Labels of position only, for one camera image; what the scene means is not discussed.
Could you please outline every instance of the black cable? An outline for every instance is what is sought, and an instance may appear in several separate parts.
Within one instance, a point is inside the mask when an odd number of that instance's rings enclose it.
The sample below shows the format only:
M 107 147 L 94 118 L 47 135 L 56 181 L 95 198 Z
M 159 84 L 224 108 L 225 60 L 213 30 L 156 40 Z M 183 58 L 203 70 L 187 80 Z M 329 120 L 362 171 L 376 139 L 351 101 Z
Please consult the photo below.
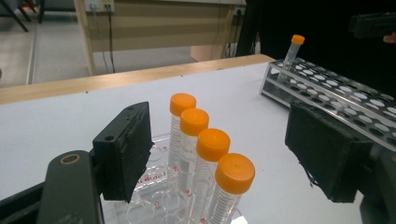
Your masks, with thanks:
M 231 57 L 235 57 L 235 53 L 236 53 L 236 36 L 238 34 L 238 28 L 239 28 L 239 21 L 241 20 L 242 17 L 242 11 L 241 9 L 238 9 L 236 11 L 236 14 L 238 15 L 238 17 L 236 18 L 236 27 L 235 27 L 235 35 L 233 37 L 233 52 L 231 54 Z
M 90 4 L 90 8 L 93 14 L 93 19 L 95 20 L 95 25 L 96 25 L 96 30 L 99 33 L 99 37 L 100 37 L 100 42 L 101 42 L 101 49 L 102 49 L 102 57 L 103 57 L 103 61 L 105 62 L 105 67 L 106 67 L 106 74 L 108 74 L 108 67 L 107 67 L 107 62 L 106 62 L 106 57 L 105 57 L 105 49 L 104 49 L 104 41 L 103 41 L 103 36 L 102 36 L 102 32 L 99 28 L 99 22 L 96 18 L 96 8 L 94 4 Z
M 215 39 L 213 40 L 212 44 L 212 50 L 210 50 L 210 60 L 213 58 L 213 49 L 216 44 L 216 40 L 218 39 L 219 36 L 219 31 L 220 31 L 220 17 L 221 17 L 221 0 L 219 0 L 219 15 L 218 15 L 218 32 L 216 33 Z
M 107 16 L 108 16 L 108 24 L 109 24 L 109 45 L 110 45 L 110 60 L 111 65 L 113 66 L 113 73 L 116 73 L 116 69 L 114 68 L 114 60 L 113 60 L 113 32 L 111 28 L 111 6 L 105 5 Z

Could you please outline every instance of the clear plastic tube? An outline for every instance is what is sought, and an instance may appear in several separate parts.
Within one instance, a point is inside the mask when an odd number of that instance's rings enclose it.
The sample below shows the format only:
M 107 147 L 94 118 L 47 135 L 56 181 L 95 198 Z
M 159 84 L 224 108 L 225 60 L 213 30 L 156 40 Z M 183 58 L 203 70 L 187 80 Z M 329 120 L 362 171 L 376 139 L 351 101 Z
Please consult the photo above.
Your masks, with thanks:
M 180 154 L 180 117 L 172 115 L 171 137 L 168 159 L 168 183 L 174 186 L 177 182 L 179 154 Z
M 294 59 L 297 56 L 298 50 L 300 49 L 300 46 L 304 43 L 305 38 L 301 35 L 294 35 L 291 38 L 291 44 L 288 50 L 288 53 L 286 54 L 285 60 L 283 61 L 283 68 L 286 70 L 289 70 Z
M 195 108 L 196 100 L 195 97 L 184 93 L 176 93 L 172 95 L 170 101 L 170 112 L 172 113 L 171 123 L 171 138 L 169 145 L 169 157 L 168 157 L 168 186 L 169 189 L 177 188 L 177 174 L 179 166 L 179 154 L 180 154 L 180 116 L 181 113 L 190 108 Z
M 241 194 L 231 194 L 216 186 L 212 202 L 209 205 L 208 220 L 206 223 L 230 224 L 241 196 Z
M 181 134 L 182 150 L 179 163 L 178 189 L 185 192 L 188 198 L 191 197 L 192 180 L 197 161 L 195 152 L 197 140 L 197 136 Z
M 198 135 L 202 130 L 207 129 L 208 125 L 209 116 L 202 109 L 191 108 L 181 113 L 181 154 L 179 160 L 177 189 L 185 192 L 187 201 L 191 197 L 192 181 L 198 157 L 196 152 Z
M 209 205 L 206 223 L 230 224 L 233 213 L 253 182 L 255 169 L 245 156 L 229 153 L 219 160 L 215 172 L 216 188 Z
M 189 223 L 202 223 L 207 214 L 207 204 L 216 186 L 214 173 L 218 163 L 198 157 L 197 172 L 192 182 L 192 198 L 189 204 Z
M 286 70 L 289 70 L 291 67 L 291 64 L 293 63 L 294 59 L 297 56 L 298 50 L 300 49 L 301 45 L 298 44 L 294 44 L 291 42 L 289 50 L 288 50 L 288 54 L 286 54 L 286 58 L 283 61 L 283 67 Z
M 222 156 L 228 153 L 231 140 L 219 129 L 200 132 L 196 152 L 198 155 L 192 182 L 192 198 L 189 201 L 189 224 L 205 222 L 207 206 L 216 186 L 215 171 Z

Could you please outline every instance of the white tabletop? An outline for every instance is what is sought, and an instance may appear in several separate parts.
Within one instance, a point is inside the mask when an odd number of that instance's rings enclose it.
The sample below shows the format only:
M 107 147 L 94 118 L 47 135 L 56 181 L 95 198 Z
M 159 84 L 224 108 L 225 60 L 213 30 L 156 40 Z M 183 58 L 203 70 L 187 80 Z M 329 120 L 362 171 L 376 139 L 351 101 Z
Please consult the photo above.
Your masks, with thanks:
M 359 205 L 332 203 L 311 188 L 285 146 L 288 109 L 260 95 L 267 64 L 172 77 L 102 91 L 0 105 L 0 200 L 45 180 L 47 166 L 92 140 L 121 110 L 149 102 L 152 136 L 169 133 L 169 99 L 188 92 L 210 116 L 209 126 L 232 140 L 231 152 L 252 160 L 256 177 L 239 210 L 249 224 L 361 223 Z

